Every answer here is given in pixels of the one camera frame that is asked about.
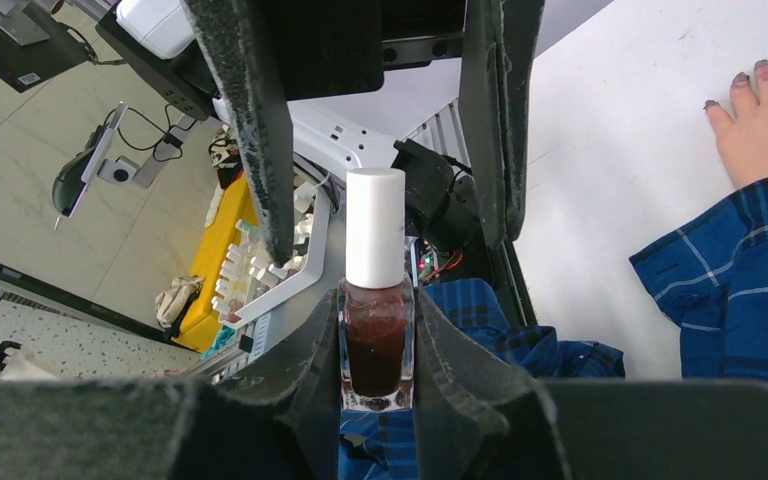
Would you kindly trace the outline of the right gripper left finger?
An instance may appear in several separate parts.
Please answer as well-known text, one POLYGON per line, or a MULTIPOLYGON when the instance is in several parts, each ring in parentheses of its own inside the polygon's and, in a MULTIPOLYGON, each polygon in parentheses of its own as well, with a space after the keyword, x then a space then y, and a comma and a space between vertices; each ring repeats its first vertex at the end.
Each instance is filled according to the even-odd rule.
POLYGON ((0 479, 334 479, 337 300, 229 380, 0 381, 0 479))

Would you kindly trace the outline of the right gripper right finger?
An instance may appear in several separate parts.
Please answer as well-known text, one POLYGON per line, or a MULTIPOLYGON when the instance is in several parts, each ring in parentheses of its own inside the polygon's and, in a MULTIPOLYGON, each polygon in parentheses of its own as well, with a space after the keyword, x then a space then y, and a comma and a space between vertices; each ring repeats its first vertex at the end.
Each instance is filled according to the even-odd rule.
POLYGON ((423 479, 768 479, 768 384, 545 380, 417 297, 423 479))

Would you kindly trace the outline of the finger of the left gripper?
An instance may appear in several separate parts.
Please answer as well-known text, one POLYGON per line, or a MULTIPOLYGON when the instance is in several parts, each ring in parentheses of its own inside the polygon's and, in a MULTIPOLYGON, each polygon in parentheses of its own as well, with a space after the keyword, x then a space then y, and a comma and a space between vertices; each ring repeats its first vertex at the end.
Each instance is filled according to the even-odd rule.
POLYGON ((194 0, 184 5, 226 101, 265 248, 282 266, 293 256, 293 131, 259 3, 194 0))
POLYGON ((470 0, 458 96, 478 213, 491 248, 525 215, 530 76, 544 0, 470 0))

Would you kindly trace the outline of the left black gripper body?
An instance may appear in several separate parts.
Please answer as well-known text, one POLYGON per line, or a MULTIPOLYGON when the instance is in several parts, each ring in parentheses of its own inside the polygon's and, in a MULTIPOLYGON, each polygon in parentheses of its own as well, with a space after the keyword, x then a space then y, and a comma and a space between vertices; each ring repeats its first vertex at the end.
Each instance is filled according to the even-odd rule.
MULTIPOLYGON (((206 120, 221 94, 195 40, 162 60, 116 22, 117 2, 96 30, 153 90, 206 120)), ((290 101, 372 92, 388 70, 422 67, 462 53, 463 1, 260 1, 290 101)))

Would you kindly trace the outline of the red nail polish bottle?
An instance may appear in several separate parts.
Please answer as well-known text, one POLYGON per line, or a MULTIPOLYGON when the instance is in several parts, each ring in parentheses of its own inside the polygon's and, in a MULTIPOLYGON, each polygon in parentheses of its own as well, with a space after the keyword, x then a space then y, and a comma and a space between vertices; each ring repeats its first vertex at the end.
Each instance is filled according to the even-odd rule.
POLYGON ((415 289, 405 260, 405 174, 348 172, 345 272, 337 291, 342 407, 409 410, 415 372, 415 289))

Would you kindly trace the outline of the mannequin hand with painted nails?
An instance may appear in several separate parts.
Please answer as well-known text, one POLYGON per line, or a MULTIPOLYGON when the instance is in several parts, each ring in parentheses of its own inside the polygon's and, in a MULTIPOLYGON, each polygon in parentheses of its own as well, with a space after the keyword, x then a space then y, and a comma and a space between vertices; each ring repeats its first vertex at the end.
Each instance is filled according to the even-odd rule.
POLYGON ((731 111, 708 100, 704 112, 724 169, 741 189, 768 178, 768 60, 757 61, 751 75, 735 75, 729 101, 731 111))

